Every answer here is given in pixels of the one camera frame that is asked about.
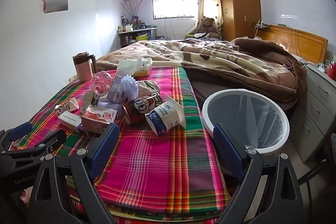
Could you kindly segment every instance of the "packaging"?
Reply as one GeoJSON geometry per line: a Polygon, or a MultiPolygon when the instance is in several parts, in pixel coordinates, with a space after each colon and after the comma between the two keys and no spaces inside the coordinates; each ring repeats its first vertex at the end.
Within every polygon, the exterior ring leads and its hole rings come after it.
{"type": "Polygon", "coordinates": [[[113,104],[123,104],[126,101],[126,95],[121,89],[121,80],[123,76],[116,75],[112,87],[107,94],[107,100],[113,104]]]}
{"type": "Polygon", "coordinates": [[[76,98],[71,98],[70,100],[61,103],[60,105],[55,106],[55,114],[60,116],[63,112],[68,111],[72,112],[79,109],[79,104],[76,98]]]}
{"type": "Polygon", "coordinates": [[[80,116],[65,111],[60,116],[58,116],[58,120],[62,125],[70,128],[73,131],[76,131],[80,134],[85,134],[86,136],[88,135],[82,128],[82,119],[80,116]]]}
{"type": "Polygon", "coordinates": [[[96,106],[98,103],[100,95],[98,93],[95,93],[92,90],[87,90],[85,92],[85,96],[83,99],[83,103],[81,106],[81,111],[79,112],[79,116],[81,117],[84,113],[84,111],[89,107],[89,105],[96,106]]]}
{"type": "Polygon", "coordinates": [[[117,118],[116,110],[90,105],[82,115],[82,126],[85,131],[102,134],[117,118]]]}
{"type": "Polygon", "coordinates": [[[97,106],[104,107],[104,108],[109,108],[109,109],[114,109],[114,110],[118,111],[118,115],[122,114],[121,105],[119,105],[119,104],[113,104],[113,103],[110,103],[110,102],[100,102],[99,101],[97,106]]]}
{"type": "Polygon", "coordinates": [[[149,126],[158,136],[166,133],[177,124],[185,128],[183,107],[167,94],[165,97],[166,102],[145,114],[149,126]]]}
{"type": "Polygon", "coordinates": [[[147,76],[151,73],[153,60],[149,58],[120,60],[116,74],[119,76],[130,75],[133,77],[147,76]]]}
{"type": "Polygon", "coordinates": [[[153,92],[160,93],[161,89],[155,81],[137,81],[139,86],[139,97],[151,94],[153,92]]]}
{"type": "Polygon", "coordinates": [[[122,111],[127,124],[136,124],[145,121],[145,114],[162,104],[159,93],[153,92],[143,97],[139,97],[122,105],[122,111]]]}

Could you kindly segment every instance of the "small box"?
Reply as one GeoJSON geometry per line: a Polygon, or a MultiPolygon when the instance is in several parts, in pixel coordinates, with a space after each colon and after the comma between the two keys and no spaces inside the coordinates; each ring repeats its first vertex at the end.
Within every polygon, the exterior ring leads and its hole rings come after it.
{"type": "Polygon", "coordinates": [[[114,78],[113,85],[106,97],[110,103],[122,105],[126,101],[126,95],[121,90],[122,78],[123,77],[119,75],[116,75],[114,78]]]}
{"type": "Polygon", "coordinates": [[[84,111],[89,107],[89,105],[96,106],[98,103],[100,95],[92,90],[87,90],[84,95],[84,99],[82,102],[81,111],[79,112],[79,116],[81,117],[84,111]]]}
{"type": "Polygon", "coordinates": [[[85,131],[102,134],[117,118],[117,110],[90,105],[82,115],[82,126],[85,131]]]}
{"type": "Polygon", "coordinates": [[[82,119],[80,116],[65,111],[60,116],[58,116],[58,119],[62,125],[70,128],[73,131],[76,131],[77,133],[88,136],[88,134],[81,127],[82,119]]]}

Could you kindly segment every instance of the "nightstand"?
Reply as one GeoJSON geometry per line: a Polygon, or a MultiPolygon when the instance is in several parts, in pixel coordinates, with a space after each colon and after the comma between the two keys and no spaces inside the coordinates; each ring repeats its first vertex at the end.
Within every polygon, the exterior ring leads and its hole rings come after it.
{"type": "Polygon", "coordinates": [[[302,162],[330,138],[336,125],[336,82],[315,65],[308,65],[307,90],[290,120],[289,137],[302,162]]]}

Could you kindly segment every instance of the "bed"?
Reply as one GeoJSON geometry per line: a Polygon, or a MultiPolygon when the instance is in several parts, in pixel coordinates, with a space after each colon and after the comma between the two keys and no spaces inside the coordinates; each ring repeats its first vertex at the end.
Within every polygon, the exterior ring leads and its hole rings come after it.
{"type": "Polygon", "coordinates": [[[326,60],[328,40],[318,35],[282,26],[271,25],[268,31],[258,30],[257,35],[273,41],[295,56],[318,64],[326,60]]]}
{"type": "Polygon", "coordinates": [[[273,42],[248,38],[140,41],[98,59],[98,70],[113,70],[119,60],[139,57],[151,57],[154,67],[183,67],[200,107],[214,92],[243,88],[288,110],[306,87],[306,69],[295,57],[273,42]]]}
{"type": "MultiPolygon", "coordinates": [[[[201,107],[216,89],[246,88],[266,95],[283,109],[289,109],[305,89],[306,71],[275,43],[246,38],[230,43],[197,39],[142,41],[103,56],[97,66],[100,71],[114,74],[119,60],[139,57],[153,59],[154,68],[146,79],[160,85],[161,96],[171,95],[184,106],[187,126],[178,126],[164,137],[155,138],[146,123],[138,127],[127,126],[125,118],[120,117],[117,121],[120,128],[118,144],[95,186],[119,224],[143,224],[149,220],[153,223],[176,220],[193,224],[214,223],[236,188],[234,184],[227,184],[220,172],[219,162],[222,160],[201,124],[196,99],[201,107]],[[137,160],[143,155],[150,157],[137,160]],[[158,163],[161,164],[161,176],[158,176],[158,163]],[[148,182],[139,184],[137,194],[133,194],[133,182],[130,181],[135,177],[145,178],[148,182]]],[[[34,147],[60,128],[66,130],[67,140],[54,152],[55,155],[72,155],[78,149],[86,148],[94,136],[80,135],[61,125],[53,110],[55,105],[72,97],[81,105],[88,89],[90,82],[74,81],[60,90],[30,120],[32,133],[14,142],[12,149],[34,147]]],[[[68,177],[67,182],[75,208],[83,213],[72,178],[68,177]]]]}

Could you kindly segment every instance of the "wooden headboard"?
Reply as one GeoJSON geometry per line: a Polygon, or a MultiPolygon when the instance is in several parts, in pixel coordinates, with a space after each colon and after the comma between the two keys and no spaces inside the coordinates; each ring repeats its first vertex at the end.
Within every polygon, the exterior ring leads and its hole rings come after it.
{"type": "Polygon", "coordinates": [[[271,25],[270,31],[258,30],[262,40],[273,41],[289,53],[301,56],[314,64],[324,63],[328,40],[312,33],[271,25]]]}

